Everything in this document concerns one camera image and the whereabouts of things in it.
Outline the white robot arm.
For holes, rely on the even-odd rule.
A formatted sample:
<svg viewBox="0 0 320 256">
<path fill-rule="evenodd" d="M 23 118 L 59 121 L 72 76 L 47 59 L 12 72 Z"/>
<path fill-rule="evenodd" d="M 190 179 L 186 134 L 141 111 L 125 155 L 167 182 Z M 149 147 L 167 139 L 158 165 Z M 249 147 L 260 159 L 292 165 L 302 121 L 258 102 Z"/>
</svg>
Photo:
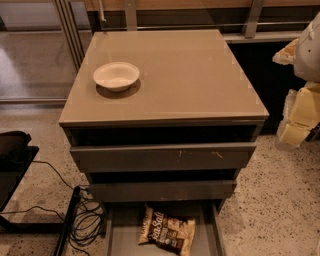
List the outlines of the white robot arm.
<svg viewBox="0 0 320 256">
<path fill-rule="evenodd" d="M 292 65 L 295 76 L 306 82 L 298 91 L 289 91 L 277 130 L 280 144 L 298 148 L 320 123 L 320 13 L 272 61 Z"/>
</svg>

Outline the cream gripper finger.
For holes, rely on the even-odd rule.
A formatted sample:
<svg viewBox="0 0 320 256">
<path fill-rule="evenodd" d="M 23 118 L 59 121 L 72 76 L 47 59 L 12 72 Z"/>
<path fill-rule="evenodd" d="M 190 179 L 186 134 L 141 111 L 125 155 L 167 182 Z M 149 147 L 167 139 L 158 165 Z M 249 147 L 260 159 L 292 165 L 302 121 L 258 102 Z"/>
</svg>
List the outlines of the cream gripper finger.
<svg viewBox="0 0 320 256">
<path fill-rule="evenodd" d="M 309 130 L 298 126 L 283 122 L 279 125 L 279 140 L 294 147 L 299 147 L 309 134 Z"/>
<path fill-rule="evenodd" d="M 292 40 L 272 57 L 272 61 L 281 65 L 293 64 L 297 43 L 297 39 Z"/>
</svg>

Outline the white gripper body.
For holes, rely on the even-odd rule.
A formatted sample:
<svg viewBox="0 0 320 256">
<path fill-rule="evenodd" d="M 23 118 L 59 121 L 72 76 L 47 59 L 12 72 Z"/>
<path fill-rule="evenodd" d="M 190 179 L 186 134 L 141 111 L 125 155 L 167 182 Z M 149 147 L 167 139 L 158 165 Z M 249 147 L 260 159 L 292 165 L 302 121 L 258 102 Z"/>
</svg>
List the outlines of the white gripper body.
<svg viewBox="0 0 320 256">
<path fill-rule="evenodd" d="M 307 82 L 298 91 L 290 89 L 286 96 L 284 120 L 311 131 L 320 123 L 320 83 Z"/>
</svg>

